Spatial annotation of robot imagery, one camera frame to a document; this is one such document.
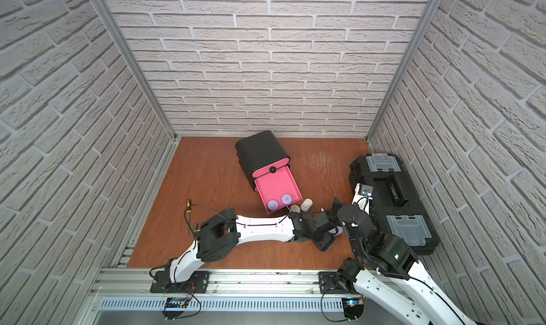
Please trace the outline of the purple earphone case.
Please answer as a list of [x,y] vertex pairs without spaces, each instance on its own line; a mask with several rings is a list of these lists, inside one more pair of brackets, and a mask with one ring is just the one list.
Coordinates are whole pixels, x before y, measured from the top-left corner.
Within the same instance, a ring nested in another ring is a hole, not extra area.
[[291,194],[283,194],[281,200],[282,203],[286,206],[289,206],[293,203],[293,197]]
[[275,212],[279,209],[279,203],[272,199],[267,202],[267,209],[268,211]]
[[335,227],[334,229],[331,230],[331,233],[334,236],[341,235],[342,232],[343,232],[343,228],[341,226],[337,226],[337,227]]

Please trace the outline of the black drawer cabinet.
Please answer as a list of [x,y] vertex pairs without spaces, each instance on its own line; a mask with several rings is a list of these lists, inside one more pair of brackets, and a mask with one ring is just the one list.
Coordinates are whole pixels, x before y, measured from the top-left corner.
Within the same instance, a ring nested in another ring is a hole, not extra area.
[[254,170],[283,158],[290,158],[280,141],[270,130],[238,140],[235,143],[235,149],[239,164],[254,191],[256,191],[252,177]]

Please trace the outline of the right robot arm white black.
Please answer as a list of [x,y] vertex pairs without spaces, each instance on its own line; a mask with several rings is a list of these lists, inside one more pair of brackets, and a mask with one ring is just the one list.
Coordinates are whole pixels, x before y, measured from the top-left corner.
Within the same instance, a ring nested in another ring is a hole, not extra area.
[[417,254],[380,231],[357,203],[333,200],[328,211],[348,236],[353,258],[338,269],[339,284],[369,298],[404,324],[475,324],[432,279]]

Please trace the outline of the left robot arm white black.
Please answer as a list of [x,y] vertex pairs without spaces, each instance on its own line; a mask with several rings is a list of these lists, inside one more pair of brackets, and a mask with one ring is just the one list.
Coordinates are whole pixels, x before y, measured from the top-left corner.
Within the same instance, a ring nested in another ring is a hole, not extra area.
[[203,294],[210,282],[210,272],[199,269],[208,262],[223,260],[239,245],[311,241],[324,252],[334,243],[331,231],[335,229],[336,224],[326,211],[319,214],[290,211],[278,218],[248,218],[237,215],[232,208],[226,209],[201,224],[193,233],[192,244],[180,257],[150,269],[150,292]]

